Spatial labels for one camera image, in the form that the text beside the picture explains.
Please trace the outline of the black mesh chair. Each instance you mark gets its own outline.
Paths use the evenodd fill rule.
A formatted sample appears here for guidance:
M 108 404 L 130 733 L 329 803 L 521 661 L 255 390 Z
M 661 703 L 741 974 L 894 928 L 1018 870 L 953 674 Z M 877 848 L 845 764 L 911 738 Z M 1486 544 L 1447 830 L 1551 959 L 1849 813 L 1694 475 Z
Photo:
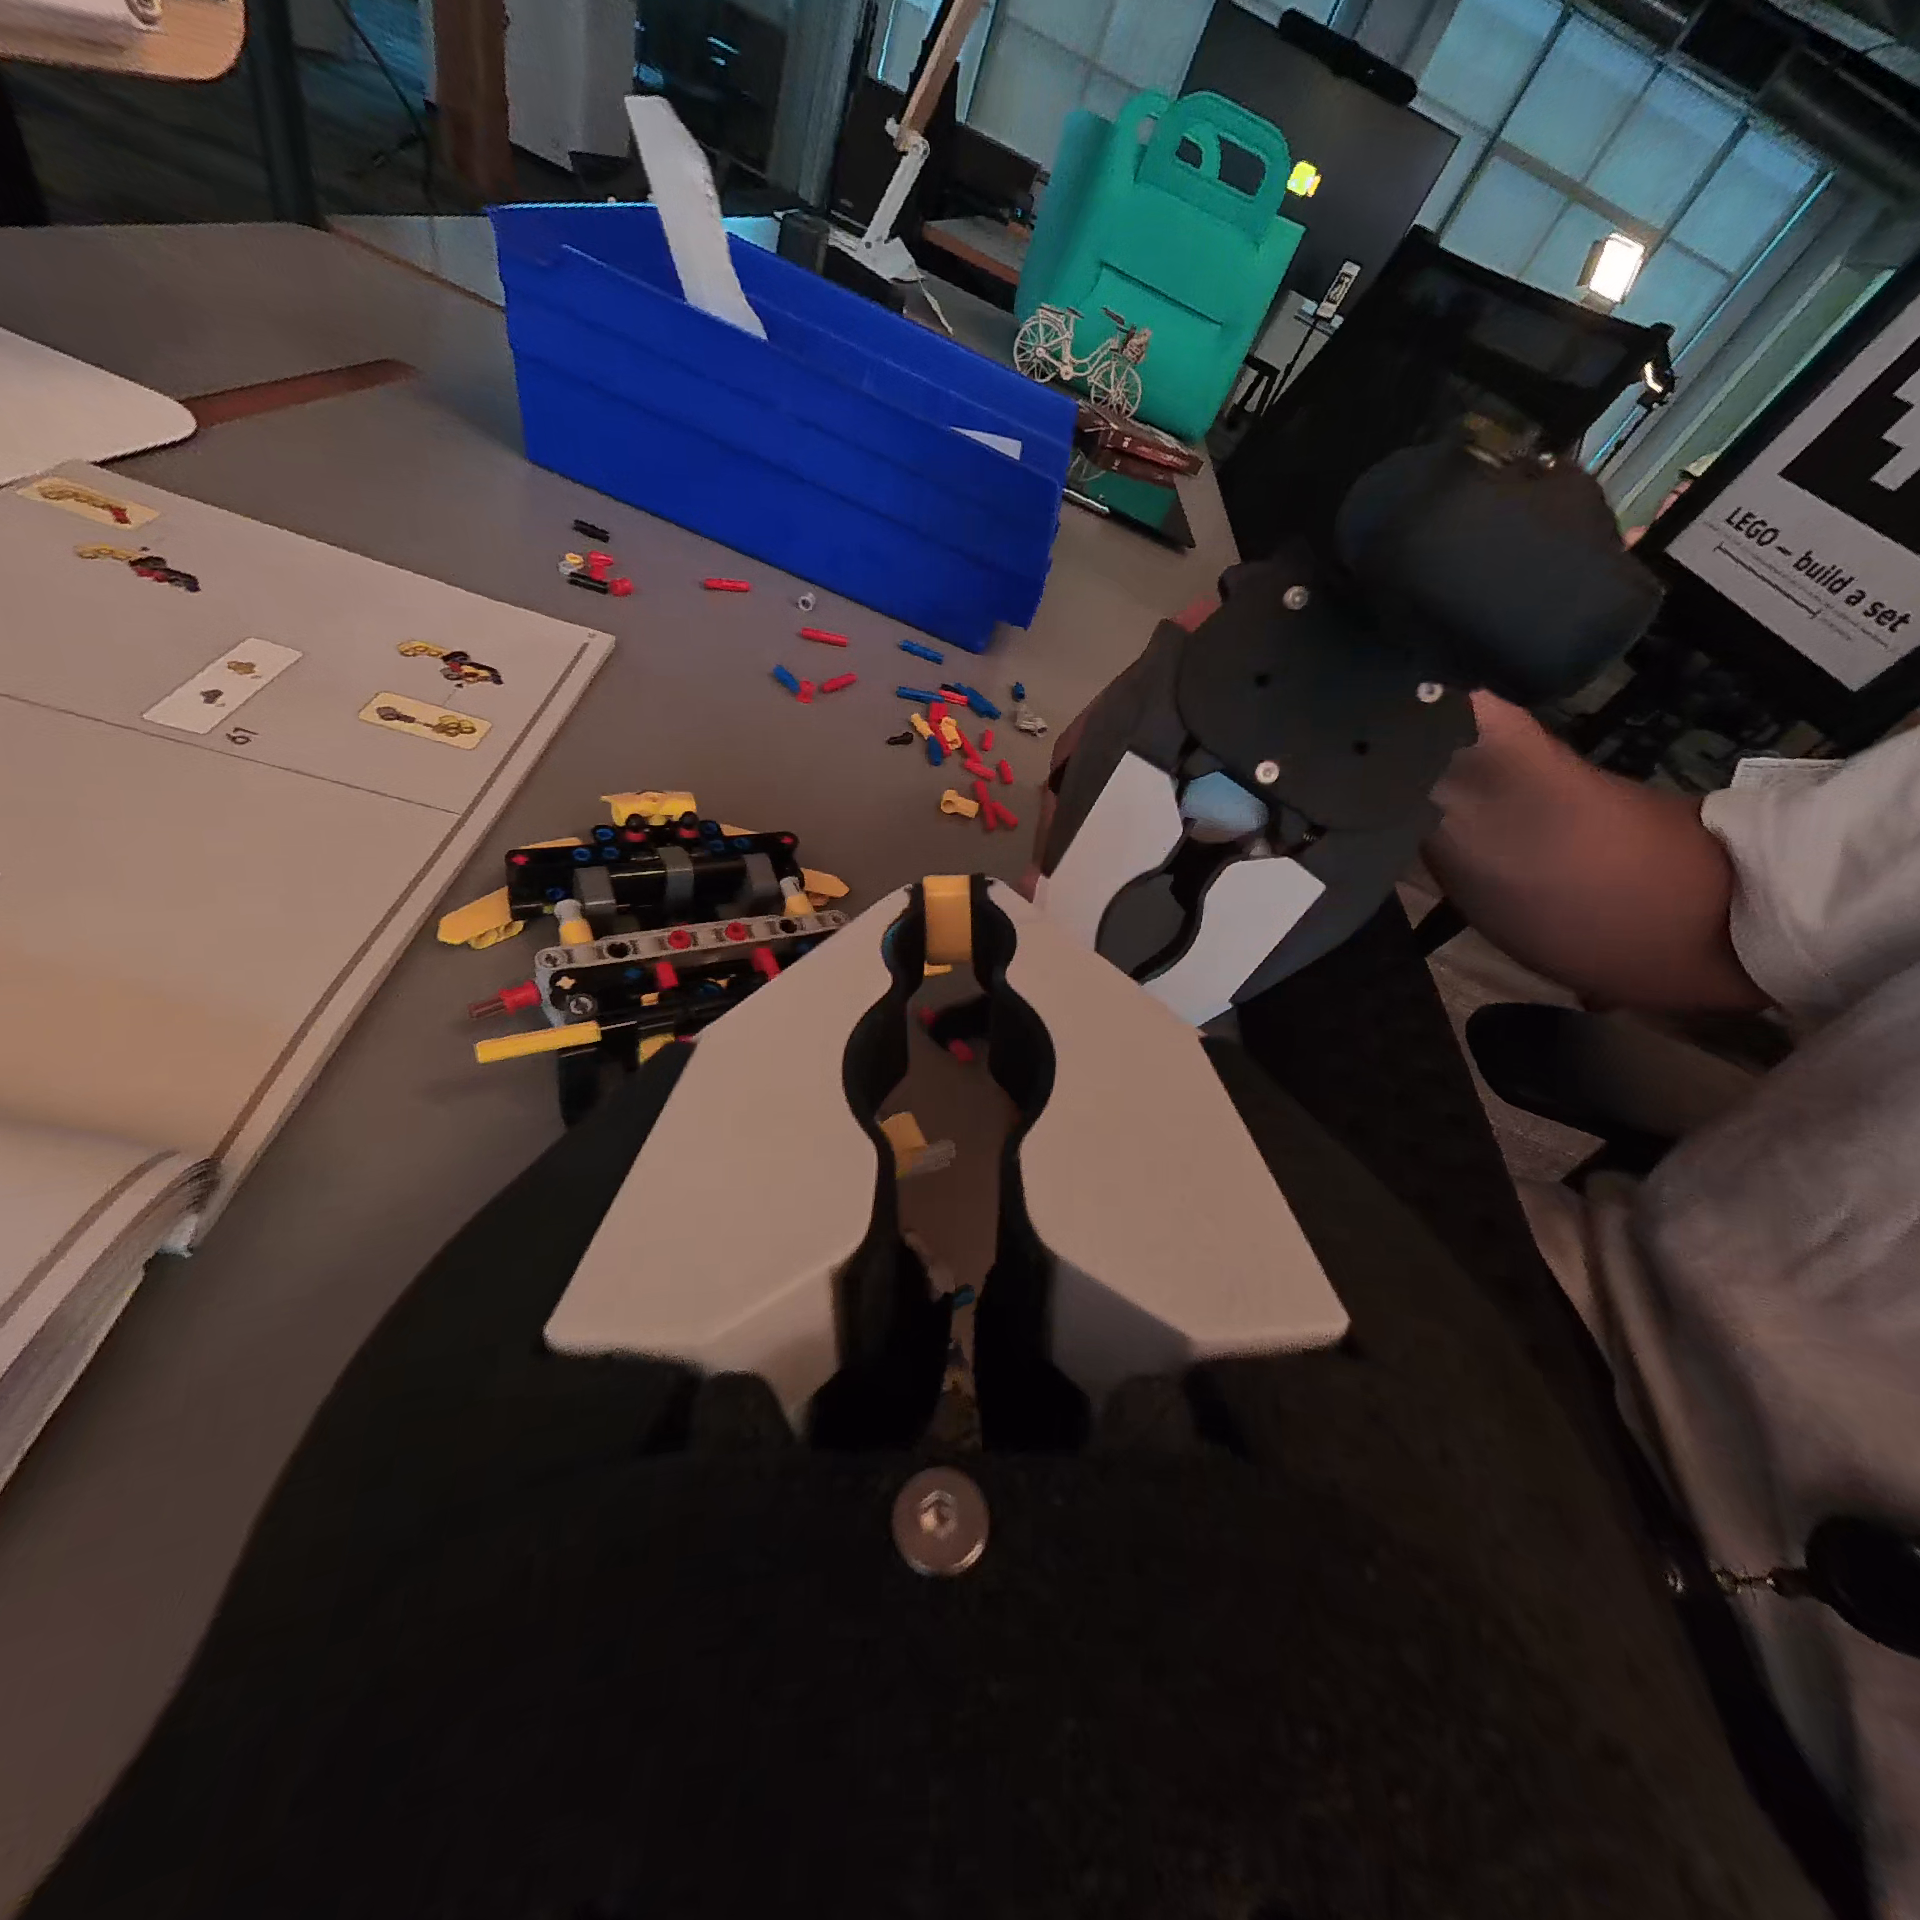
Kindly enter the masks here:
M 1238 561 L 1332 540 L 1343 495 L 1402 449 L 1471 437 L 1512 459 L 1575 459 L 1643 372 L 1669 377 L 1669 355 L 1669 323 L 1577 306 L 1412 227 L 1213 467 Z

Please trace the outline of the lego instruction booklet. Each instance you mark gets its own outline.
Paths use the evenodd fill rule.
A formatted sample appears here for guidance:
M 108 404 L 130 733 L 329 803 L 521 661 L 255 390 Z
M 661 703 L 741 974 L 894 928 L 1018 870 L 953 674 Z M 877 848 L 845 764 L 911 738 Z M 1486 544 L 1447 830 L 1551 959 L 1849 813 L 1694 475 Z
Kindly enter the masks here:
M 1 502 L 1 1480 L 610 636 L 73 462 Z

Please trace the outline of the black monitor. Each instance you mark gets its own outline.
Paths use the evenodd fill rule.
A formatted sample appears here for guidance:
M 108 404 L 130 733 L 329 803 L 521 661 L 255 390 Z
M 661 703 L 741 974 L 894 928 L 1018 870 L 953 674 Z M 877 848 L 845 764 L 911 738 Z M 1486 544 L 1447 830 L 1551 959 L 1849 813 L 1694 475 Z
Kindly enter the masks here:
M 1351 267 L 1342 312 L 1368 292 L 1458 147 L 1417 111 L 1404 69 L 1297 7 L 1265 19 L 1213 4 L 1180 93 L 1213 93 L 1284 133 L 1284 216 L 1304 231 L 1284 290 L 1322 300 Z

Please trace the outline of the white stand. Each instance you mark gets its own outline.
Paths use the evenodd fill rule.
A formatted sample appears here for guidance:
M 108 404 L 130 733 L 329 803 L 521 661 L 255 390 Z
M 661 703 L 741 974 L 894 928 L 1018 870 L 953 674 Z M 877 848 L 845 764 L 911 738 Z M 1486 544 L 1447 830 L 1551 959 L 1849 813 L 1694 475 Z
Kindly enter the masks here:
M 1 330 L 1 486 L 167 449 L 195 430 L 179 401 Z

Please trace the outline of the black and white sign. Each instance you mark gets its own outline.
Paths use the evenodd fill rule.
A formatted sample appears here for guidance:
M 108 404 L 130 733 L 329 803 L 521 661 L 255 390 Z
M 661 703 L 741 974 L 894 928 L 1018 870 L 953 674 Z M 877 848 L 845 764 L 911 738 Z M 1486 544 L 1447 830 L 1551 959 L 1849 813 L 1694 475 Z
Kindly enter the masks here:
M 1790 718 L 1915 703 L 1916 263 L 1900 267 L 1659 516 L 1636 558 L 1667 631 Z

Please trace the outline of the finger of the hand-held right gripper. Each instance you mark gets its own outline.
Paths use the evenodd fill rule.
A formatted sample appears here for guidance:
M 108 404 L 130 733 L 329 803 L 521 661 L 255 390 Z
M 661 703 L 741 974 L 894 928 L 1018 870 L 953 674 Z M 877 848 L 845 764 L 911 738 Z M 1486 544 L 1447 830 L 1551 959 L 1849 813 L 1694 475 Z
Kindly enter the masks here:
M 1138 978 L 1140 991 L 1185 1024 L 1220 1019 L 1322 897 L 1324 882 L 1297 858 L 1223 864 L 1174 942 L 1172 959 L 1152 963 Z
M 1184 838 L 1174 775 L 1123 754 L 1034 887 L 1034 907 L 1087 949 L 1125 888 L 1153 875 Z

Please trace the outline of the teal felt bag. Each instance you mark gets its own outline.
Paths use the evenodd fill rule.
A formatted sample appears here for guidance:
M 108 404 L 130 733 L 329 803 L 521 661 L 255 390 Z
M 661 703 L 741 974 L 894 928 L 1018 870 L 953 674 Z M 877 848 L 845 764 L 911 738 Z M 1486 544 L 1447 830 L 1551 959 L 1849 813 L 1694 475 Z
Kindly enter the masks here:
M 1306 231 L 1287 212 L 1284 133 L 1217 96 L 1138 93 L 1069 113 L 1023 252 L 1015 316 L 1074 308 L 1074 346 L 1148 332 L 1138 415 L 1193 444 L 1213 425 Z

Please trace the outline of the black perforated chair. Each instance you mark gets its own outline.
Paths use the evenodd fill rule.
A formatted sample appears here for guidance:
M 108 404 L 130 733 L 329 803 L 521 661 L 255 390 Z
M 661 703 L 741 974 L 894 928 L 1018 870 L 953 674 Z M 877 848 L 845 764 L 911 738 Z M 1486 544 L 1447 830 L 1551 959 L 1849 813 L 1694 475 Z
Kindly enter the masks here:
M 1772 1016 L 1596 1013 L 1431 971 L 1426 923 L 1389 894 L 1368 922 L 1238 1011 L 1250 1058 L 1478 1285 L 1542 1366 L 1571 1366 L 1577 1317 L 1522 1218 L 1500 1117 L 1562 1150 L 1548 1200 L 1647 1175 L 1790 1053 Z

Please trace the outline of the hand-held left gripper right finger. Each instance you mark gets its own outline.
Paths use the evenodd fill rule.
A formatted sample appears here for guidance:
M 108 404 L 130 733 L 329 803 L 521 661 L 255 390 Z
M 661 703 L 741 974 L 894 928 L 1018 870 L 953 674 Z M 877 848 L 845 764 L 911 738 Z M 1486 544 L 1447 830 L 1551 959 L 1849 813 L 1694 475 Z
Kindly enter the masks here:
M 1005 884 L 985 899 L 1051 1057 L 1015 1150 L 1051 1361 L 1132 1380 L 1338 1345 L 1346 1309 L 1199 1031 Z

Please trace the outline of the black metal pole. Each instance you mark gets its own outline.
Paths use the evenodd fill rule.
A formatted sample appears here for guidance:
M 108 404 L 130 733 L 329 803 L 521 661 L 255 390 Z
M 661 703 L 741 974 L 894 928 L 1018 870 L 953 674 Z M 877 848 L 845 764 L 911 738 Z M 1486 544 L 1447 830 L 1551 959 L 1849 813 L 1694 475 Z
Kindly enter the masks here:
M 242 7 L 242 66 L 253 93 L 273 217 L 299 227 L 323 227 L 290 4 L 244 2 Z

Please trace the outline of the lego car model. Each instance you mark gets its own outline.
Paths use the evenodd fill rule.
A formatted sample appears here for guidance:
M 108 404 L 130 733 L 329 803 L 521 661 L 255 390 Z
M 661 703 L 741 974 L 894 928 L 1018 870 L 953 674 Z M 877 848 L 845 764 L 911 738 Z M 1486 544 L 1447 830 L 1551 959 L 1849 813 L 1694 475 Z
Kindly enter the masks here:
M 533 942 L 522 971 L 467 1007 L 488 1031 L 472 1062 L 551 1063 L 562 1123 L 849 923 L 845 887 L 809 870 L 787 830 L 709 818 L 686 793 L 602 805 L 586 834 L 513 847 L 503 884 L 434 928 L 472 952 Z

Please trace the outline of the blue plastic bin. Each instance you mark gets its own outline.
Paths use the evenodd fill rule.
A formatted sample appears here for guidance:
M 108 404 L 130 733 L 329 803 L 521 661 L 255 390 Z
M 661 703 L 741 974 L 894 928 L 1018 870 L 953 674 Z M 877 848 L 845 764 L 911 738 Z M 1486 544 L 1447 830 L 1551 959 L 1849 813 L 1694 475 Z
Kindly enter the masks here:
M 1066 394 L 727 235 L 745 332 L 683 298 L 646 202 L 488 220 L 533 466 L 971 653 L 1034 623 Z

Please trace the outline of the pile of red blue pins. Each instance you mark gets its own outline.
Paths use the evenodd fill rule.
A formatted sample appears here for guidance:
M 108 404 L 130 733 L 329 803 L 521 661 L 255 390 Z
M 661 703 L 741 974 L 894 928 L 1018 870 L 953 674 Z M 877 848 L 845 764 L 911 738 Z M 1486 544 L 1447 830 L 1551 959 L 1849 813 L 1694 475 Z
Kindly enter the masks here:
M 709 595 L 749 595 L 754 584 L 730 574 L 709 574 L 697 576 L 697 588 Z M 821 629 L 810 621 L 816 610 L 812 594 L 802 594 L 796 600 L 796 610 L 806 618 L 794 638 L 802 646 L 850 655 L 849 634 Z M 901 661 L 936 670 L 946 666 L 946 653 L 926 641 L 898 638 L 894 646 Z M 854 690 L 860 675 L 849 663 L 841 663 L 836 670 L 822 666 L 796 670 L 775 661 L 771 666 L 771 683 L 796 706 L 817 706 Z M 1009 803 L 1015 774 L 1011 760 L 999 754 L 996 738 L 996 725 L 1005 714 L 980 689 L 953 679 L 933 679 L 923 686 L 895 683 L 894 700 L 903 709 L 903 732 L 885 735 L 885 745 L 894 752 L 914 749 L 931 769 L 946 774 L 948 787 L 939 799 L 939 810 L 948 818 L 975 822 L 985 834 L 1011 837 L 1020 827 Z

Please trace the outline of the person's right forearm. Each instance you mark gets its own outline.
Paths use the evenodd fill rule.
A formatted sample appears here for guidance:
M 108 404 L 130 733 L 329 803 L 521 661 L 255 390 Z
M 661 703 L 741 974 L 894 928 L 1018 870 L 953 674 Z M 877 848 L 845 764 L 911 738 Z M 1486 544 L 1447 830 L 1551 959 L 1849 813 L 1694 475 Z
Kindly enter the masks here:
M 1470 928 L 1590 1008 L 1770 1007 L 1734 952 L 1734 867 L 1700 803 L 1581 760 L 1491 690 L 1471 715 L 1422 843 Z

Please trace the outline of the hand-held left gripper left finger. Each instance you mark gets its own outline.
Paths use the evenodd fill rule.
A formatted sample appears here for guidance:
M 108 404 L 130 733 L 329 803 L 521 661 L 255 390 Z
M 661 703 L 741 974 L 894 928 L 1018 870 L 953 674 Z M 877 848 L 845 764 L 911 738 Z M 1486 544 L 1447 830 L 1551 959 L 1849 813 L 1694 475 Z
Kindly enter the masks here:
M 717 1374 L 830 1376 L 855 1356 L 845 1272 L 895 1238 L 895 1155 L 877 1115 L 908 1068 L 898 887 L 686 1052 L 542 1340 Z

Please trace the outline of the brown flat box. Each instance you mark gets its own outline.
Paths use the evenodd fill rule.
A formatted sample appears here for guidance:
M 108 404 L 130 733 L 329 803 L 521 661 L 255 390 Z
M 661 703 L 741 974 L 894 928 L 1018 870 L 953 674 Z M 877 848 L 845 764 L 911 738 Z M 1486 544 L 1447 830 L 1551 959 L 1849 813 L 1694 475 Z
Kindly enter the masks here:
M 1084 410 L 1074 424 L 1074 454 L 1094 471 L 1158 486 L 1172 486 L 1205 466 L 1202 451 L 1138 421 L 1115 421 L 1098 410 Z

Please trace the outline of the brown wooden pillar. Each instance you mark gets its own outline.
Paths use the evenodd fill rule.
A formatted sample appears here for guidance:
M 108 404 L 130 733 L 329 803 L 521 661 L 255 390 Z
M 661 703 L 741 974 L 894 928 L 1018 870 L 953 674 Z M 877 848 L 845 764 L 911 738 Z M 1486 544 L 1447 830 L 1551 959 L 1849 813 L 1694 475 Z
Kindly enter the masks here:
M 432 2 L 432 67 L 447 168 L 472 201 L 505 201 L 516 187 L 505 2 Z

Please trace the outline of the white desk lamp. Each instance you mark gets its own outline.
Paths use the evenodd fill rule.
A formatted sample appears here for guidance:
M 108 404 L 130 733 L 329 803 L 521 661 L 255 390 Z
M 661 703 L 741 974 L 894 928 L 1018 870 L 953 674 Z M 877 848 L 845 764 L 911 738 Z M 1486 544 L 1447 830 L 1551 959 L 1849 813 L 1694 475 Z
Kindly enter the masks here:
M 827 278 L 894 312 L 903 311 L 903 290 L 920 278 L 920 267 L 895 227 L 911 187 L 918 182 L 923 162 L 931 155 L 926 138 L 929 123 L 943 101 L 963 44 L 984 11 L 984 2 L 940 4 L 933 31 L 923 39 L 920 66 L 915 67 L 906 103 L 901 113 L 885 123 L 885 138 L 895 151 L 894 176 L 877 195 L 875 211 L 864 231 L 827 231 Z

